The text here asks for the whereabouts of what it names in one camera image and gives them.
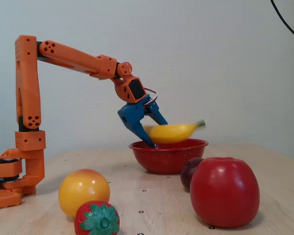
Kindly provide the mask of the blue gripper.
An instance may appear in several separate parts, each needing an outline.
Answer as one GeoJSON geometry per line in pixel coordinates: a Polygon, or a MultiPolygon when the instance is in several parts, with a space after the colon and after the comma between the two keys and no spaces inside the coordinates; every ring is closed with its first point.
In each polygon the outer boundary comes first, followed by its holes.
{"type": "Polygon", "coordinates": [[[145,116],[151,117],[158,125],[166,125],[168,124],[165,118],[159,111],[159,106],[155,101],[151,102],[147,105],[149,101],[151,101],[151,97],[148,94],[145,98],[143,98],[138,103],[127,103],[124,105],[119,111],[118,115],[123,121],[124,125],[132,132],[138,136],[141,140],[143,140],[148,146],[151,148],[155,147],[155,144],[150,139],[146,131],[144,130],[141,120],[145,116]]]}

